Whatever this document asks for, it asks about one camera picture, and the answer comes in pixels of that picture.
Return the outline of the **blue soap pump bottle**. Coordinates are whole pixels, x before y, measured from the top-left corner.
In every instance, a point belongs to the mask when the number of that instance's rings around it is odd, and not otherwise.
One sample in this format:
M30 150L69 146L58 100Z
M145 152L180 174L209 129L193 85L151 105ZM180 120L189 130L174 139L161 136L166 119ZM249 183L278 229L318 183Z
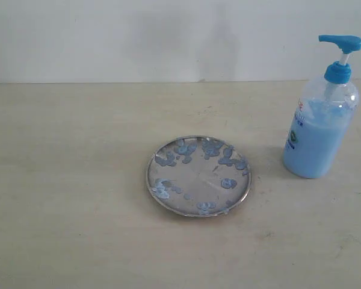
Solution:
M308 179L320 178L330 170L359 105L348 58L361 50L361 38L320 35L318 40L335 44L342 55L304 87L283 151L285 167Z

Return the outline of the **round steel plate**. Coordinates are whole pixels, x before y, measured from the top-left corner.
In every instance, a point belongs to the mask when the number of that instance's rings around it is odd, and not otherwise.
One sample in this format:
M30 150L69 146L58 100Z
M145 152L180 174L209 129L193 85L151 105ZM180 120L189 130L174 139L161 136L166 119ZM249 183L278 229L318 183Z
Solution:
M228 214L250 192L252 175L243 154L215 137L178 137L151 156L146 186L162 207L185 217Z

